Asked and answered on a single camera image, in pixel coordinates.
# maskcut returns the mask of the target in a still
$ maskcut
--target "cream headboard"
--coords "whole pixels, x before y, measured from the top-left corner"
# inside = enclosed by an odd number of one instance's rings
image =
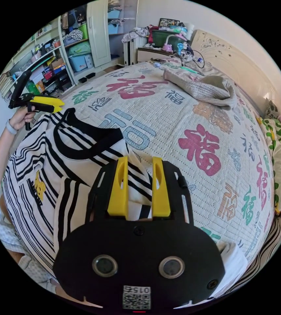
[[[261,69],[241,51],[226,41],[201,30],[197,30],[192,49],[200,52],[205,61],[230,77],[256,103],[262,113],[268,100],[278,103],[276,89]]]

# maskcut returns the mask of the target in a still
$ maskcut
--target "photo frame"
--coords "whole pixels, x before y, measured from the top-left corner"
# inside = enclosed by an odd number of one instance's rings
[[[173,26],[173,25],[179,25],[179,23],[180,23],[180,21],[178,21],[178,20],[160,18],[159,27],[168,27],[168,26]]]

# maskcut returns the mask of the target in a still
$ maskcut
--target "hand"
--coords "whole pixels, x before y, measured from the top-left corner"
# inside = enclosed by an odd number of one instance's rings
[[[26,122],[31,122],[33,117],[35,115],[35,112],[28,112],[28,108],[26,107],[20,107],[12,116],[12,118],[9,120],[9,124],[11,127],[13,127],[15,130],[20,130]]]

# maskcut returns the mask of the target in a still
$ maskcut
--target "blue storage box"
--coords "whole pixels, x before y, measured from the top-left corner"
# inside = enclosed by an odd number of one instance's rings
[[[85,57],[85,61],[86,61],[88,69],[93,68],[94,63],[93,63],[92,55],[88,54],[88,55],[84,55],[84,57]]]
[[[118,25],[109,24],[109,35],[118,33]]]
[[[111,10],[108,12],[108,19],[118,19],[120,12],[120,10]]]
[[[69,57],[69,62],[70,62],[72,69],[75,72],[79,72],[79,71],[84,70],[85,68],[88,67],[86,60],[85,60],[85,55],[76,56],[76,57]]]

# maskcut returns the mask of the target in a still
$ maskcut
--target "door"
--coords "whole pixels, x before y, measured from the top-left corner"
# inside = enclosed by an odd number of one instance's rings
[[[87,4],[87,27],[94,66],[111,62],[108,0],[96,0]]]

